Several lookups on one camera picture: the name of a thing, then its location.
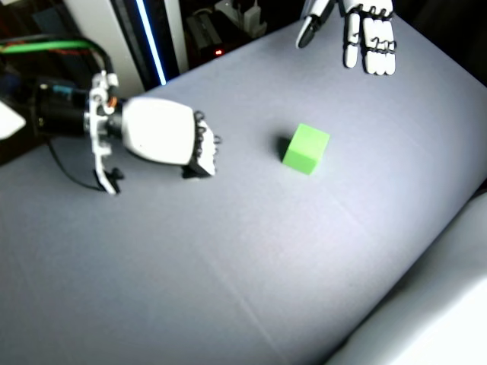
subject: white finger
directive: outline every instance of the white finger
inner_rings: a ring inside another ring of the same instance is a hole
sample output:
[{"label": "white finger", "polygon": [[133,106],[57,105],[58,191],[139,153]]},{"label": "white finger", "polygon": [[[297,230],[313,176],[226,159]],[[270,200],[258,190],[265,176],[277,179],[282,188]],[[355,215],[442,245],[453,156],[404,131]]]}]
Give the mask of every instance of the white finger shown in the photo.
[{"label": "white finger", "polygon": [[360,15],[350,14],[348,25],[347,40],[349,44],[345,49],[345,66],[348,68],[355,67],[358,60],[358,36],[360,33]]},{"label": "white finger", "polygon": [[[375,38],[374,20],[371,17],[366,17],[362,22],[364,27],[364,41],[365,46],[369,49],[373,49],[376,46],[376,41],[372,41]],[[376,71],[376,52],[367,51],[365,55],[365,69],[369,74],[374,74]]]},{"label": "white finger", "polygon": [[[383,21],[374,21],[375,35],[379,39],[377,43],[377,48],[380,50],[386,50],[386,44],[384,43],[384,23]],[[376,62],[375,73],[378,75],[383,75],[386,73],[386,55],[383,53],[376,52]]]},{"label": "white finger", "polygon": [[[393,25],[390,21],[384,21],[384,38],[389,44],[389,50],[395,50]],[[396,55],[386,55],[386,74],[392,75],[396,71]]]}]

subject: cube top face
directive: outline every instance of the cube top face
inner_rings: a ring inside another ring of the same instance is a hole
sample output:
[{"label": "cube top face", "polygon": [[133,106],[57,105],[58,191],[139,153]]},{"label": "cube top face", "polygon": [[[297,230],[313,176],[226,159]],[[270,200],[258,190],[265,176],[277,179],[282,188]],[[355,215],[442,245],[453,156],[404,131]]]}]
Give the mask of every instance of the cube top face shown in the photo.
[{"label": "cube top face", "polygon": [[311,174],[323,157],[329,135],[305,124],[300,124],[282,161],[302,173]]}]

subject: white robotic hand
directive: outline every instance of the white robotic hand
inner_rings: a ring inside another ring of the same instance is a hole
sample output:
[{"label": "white robotic hand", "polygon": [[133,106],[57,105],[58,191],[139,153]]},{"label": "white robotic hand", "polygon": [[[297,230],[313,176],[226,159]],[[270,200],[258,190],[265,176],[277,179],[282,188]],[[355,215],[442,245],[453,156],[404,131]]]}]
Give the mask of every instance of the white robotic hand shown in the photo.
[{"label": "white robotic hand", "polygon": [[[310,43],[331,14],[334,3],[335,0],[314,2],[299,33],[297,48]],[[396,41],[390,22],[392,0],[342,0],[342,3],[346,12],[345,66],[353,68],[357,64],[358,46],[363,36],[365,70],[369,74],[392,75],[396,71]]]}]

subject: gray chair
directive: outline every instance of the gray chair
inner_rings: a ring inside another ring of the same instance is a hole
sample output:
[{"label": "gray chair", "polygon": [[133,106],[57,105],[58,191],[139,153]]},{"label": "gray chair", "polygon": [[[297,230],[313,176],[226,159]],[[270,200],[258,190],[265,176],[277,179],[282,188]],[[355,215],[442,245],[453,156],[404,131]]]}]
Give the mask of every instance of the gray chair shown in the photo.
[{"label": "gray chair", "polygon": [[[205,112],[214,179],[120,146],[116,198],[45,147],[2,167],[0,363],[323,363],[487,177],[486,89],[400,19],[393,77],[345,69],[342,26],[298,51],[293,24],[148,93]],[[313,176],[279,160],[299,123],[331,134]],[[92,179],[86,142],[55,145]]]}]

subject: cable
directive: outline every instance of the cable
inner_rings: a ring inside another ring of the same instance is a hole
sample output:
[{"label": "cable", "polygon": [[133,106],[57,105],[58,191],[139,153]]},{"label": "cable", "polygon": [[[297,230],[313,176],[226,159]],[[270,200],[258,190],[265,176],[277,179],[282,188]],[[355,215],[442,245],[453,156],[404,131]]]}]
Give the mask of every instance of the cable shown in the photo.
[{"label": "cable", "polygon": [[66,177],[68,179],[70,179],[75,184],[78,184],[79,186],[82,186],[82,187],[84,187],[86,189],[95,190],[97,192],[103,192],[103,190],[101,188],[99,188],[98,186],[91,186],[91,185],[85,184],[84,182],[81,182],[78,179],[76,179],[75,177],[73,177],[73,175],[71,175],[66,170],[66,168],[64,168],[64,166],[62,165],[62,162],[59,159],[59,156],[56,153],[56,150],[54,149],[53,144],[51,143],[51,141],[48,138],[44,138],[44,140],[45,140],[45,142],[47,144],[47,147],[49,148],[49,152],[53,156],[54,161],[56,162],[56,164],[58,165],[59,169],[66,175]]},{"label": "cable", "polygon": [[24,50],[24,52],[39,52],[43,50],[49,50],[49,47],[46,47],[45,49],[41,46],[43,43],[50,43],[50,48],[55,49],[55,48],[60,48],[59,46],[65,46],[68,47],[69,49],[73,48],[82,48],[82,49],[92,49],[96,53],[100,55],[100,57],[103,60],[104,63],[104,69],[107,71],[108,74],[114,73],[113,70],[113,64],[108,56],[108,53],[97,43],[95,43],[92,40],[89,40],[88,38],[85,38],[83,36],[78,36],[78,35],[72,35],[72,34],[56,34],[56,35],[51,35],[51,34],[37,34],[35,36],[22,36],[18,38],[9,38],[9,39],[4,39],[0,40],[0,53],[15,53],[15,51],[10,49],[15,49],[20,46],[33,46],[39,44],[39,48],[33,47],[30,50]]}]

